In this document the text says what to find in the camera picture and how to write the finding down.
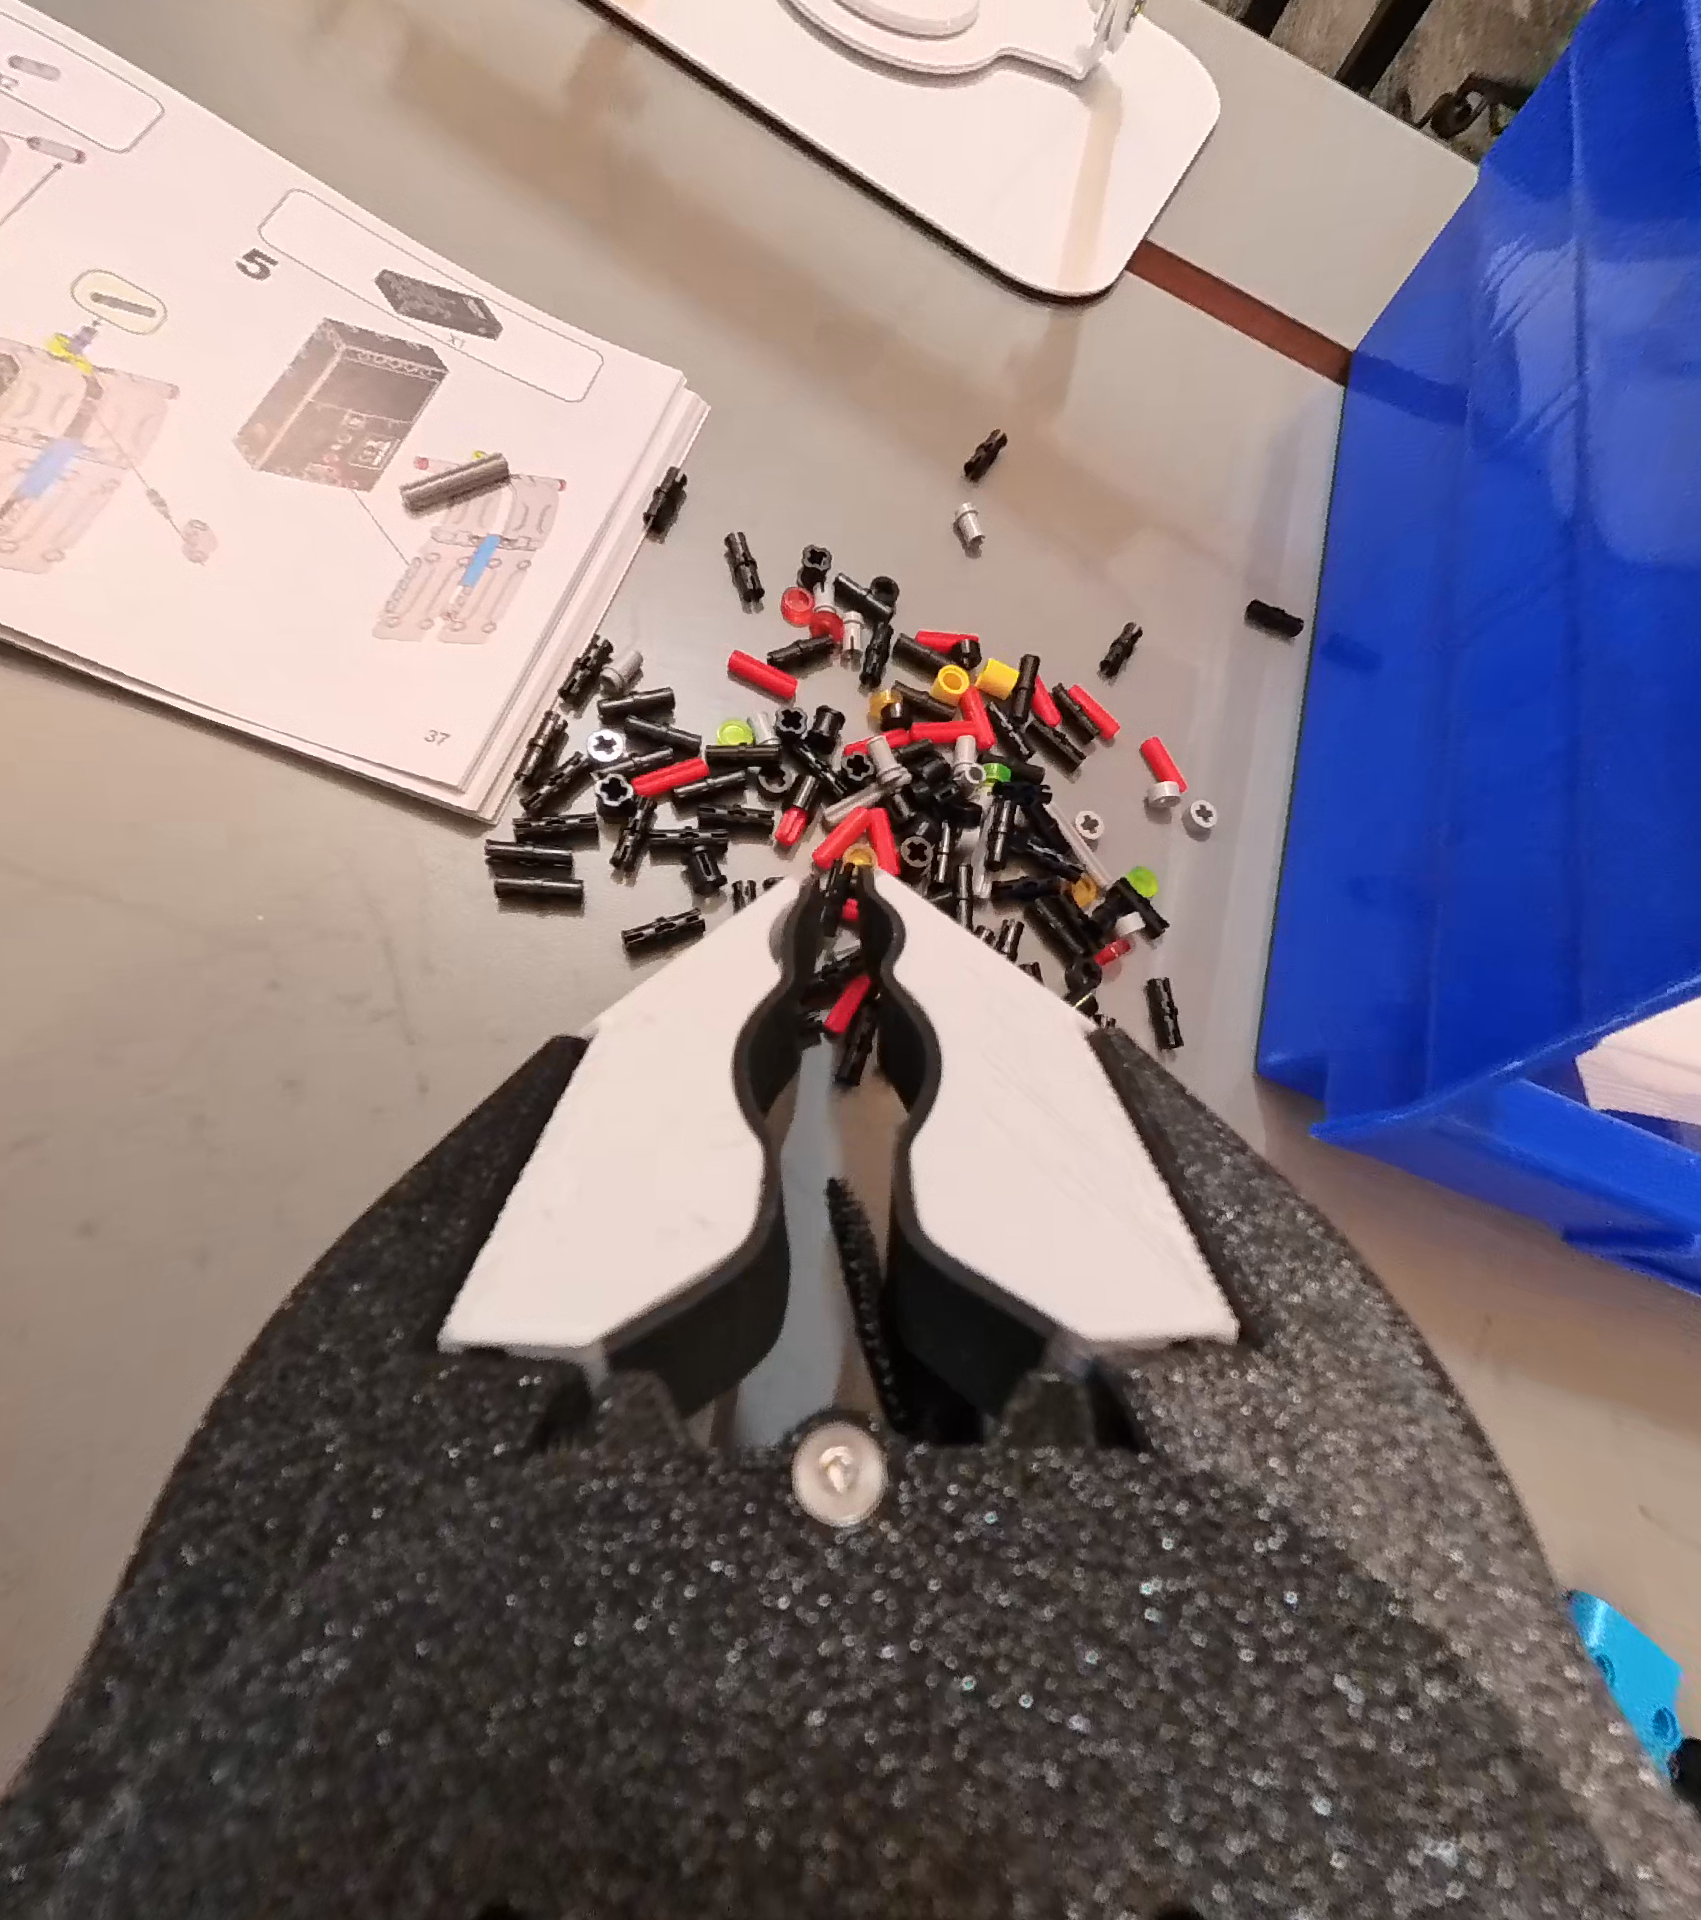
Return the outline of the pile of small toy pegs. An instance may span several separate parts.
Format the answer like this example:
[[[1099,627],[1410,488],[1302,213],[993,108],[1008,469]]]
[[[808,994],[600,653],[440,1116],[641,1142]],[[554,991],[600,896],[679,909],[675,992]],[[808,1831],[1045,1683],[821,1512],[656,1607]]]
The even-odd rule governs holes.
[[[807,547],[767,641],[723,666],[728,709],[698,711],[636,647],[592,637],[536,717],[514,808],[481,859],[500,909],[576,917],[591,892],[670,868],[689,902],[625,924],[630,964],[691,948],[785,880],[858,859],[1092,1027],[1121,1031],[1109,994],[1136,979],[1145,1043],[1184,1048],[1157,959],[1168,936],[1159,876],[1103,851],[1106,816],[1071,806],[1113,715],[1040,663],[989,657],[952,630],[900,633],[892,579],[845,579]],[[811,963],[799,1037],[852,1090],[876,1054],[876,974],[850,953]]]

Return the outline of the blue toy plate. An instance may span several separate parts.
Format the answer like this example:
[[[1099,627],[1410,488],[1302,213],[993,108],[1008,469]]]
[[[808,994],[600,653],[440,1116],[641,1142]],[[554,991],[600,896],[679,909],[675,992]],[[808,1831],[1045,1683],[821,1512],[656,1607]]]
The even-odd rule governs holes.
[[[1568,1591],[1564,1609],[1618,1714],[1628,1723],[1665,1784],[1672,1784],[1684,1743],[1681,1664],[1603,1597]]]

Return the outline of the grey desk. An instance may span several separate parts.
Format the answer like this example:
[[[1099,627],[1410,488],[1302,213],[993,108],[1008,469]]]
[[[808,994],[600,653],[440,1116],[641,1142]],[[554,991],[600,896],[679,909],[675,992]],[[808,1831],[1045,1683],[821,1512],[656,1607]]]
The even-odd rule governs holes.
[[[1701,1735],[1701,1301],[1309,1132],[1252,1076],[1343,362],[1458,157],[1201,5],[1218,131],[1103,301],[1026,301],[585,5],[45,5],[481,278],[687,372],[689,505],[610,629],[685,697],[817,543],[939,620],[1124,678],[1221,813],[1154,863],[1184,1082],[1390,1286],[1555,1562],[1686,1664]],[[1007,448],[968,486],[993,431]],[[985,547],[952,532],[977,507]],[[209,1398],[286,1289],[554,1031],[619,930],[499,910],[481,828],[0,647],[0,1795]]]

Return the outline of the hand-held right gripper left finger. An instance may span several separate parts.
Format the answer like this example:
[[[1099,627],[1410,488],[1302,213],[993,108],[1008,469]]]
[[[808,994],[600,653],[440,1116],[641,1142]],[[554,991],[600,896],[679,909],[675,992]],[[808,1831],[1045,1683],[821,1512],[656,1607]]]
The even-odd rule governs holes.
[[[582,1051],[440,1330],[443,1353],[764,1358],[789,1303],[767,1114],[799,1065],[779,885],[647,977]]]

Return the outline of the dark grey toy axle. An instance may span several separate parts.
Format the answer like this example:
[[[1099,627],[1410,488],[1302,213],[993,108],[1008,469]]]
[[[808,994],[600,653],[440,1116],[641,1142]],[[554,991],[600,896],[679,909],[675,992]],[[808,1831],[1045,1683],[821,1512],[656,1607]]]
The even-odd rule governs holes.
[[[398,488],[398,501],[409,516],[429,516],[506,488],[510,478],[508,460],[489,453],[423,473]]]

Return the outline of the white desk stand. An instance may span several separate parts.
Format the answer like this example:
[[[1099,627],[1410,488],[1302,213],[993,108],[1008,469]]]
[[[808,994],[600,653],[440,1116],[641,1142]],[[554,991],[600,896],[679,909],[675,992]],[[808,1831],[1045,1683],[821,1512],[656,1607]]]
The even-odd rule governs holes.
[[[1026,294],[1096,301],[1221,91],[1124,2],[613,2],[705,82]]]

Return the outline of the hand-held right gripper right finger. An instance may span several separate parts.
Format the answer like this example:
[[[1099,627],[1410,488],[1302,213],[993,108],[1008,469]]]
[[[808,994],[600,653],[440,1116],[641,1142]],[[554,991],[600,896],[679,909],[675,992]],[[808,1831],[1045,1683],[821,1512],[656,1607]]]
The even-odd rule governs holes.
[[[890,1304],[911,1355],[1162,1355],[1240,1321],[1092,1027],[876,873],[878,1067],[903,1105]]]

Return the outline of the blue plastic bin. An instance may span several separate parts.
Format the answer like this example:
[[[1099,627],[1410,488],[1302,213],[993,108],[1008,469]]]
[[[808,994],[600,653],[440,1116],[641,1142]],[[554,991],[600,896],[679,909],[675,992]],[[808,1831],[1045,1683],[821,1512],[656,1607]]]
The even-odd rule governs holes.
[[[1701,1299],[1701,5],[1594,5],[1347,379],[1258,1072]]]

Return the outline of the white instruction booklet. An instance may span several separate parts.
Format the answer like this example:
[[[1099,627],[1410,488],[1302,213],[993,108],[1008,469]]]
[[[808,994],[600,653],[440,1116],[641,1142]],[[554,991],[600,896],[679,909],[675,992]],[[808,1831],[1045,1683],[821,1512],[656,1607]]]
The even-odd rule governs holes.
[[[0,642],[485,819],[708,412],[0,5]]]

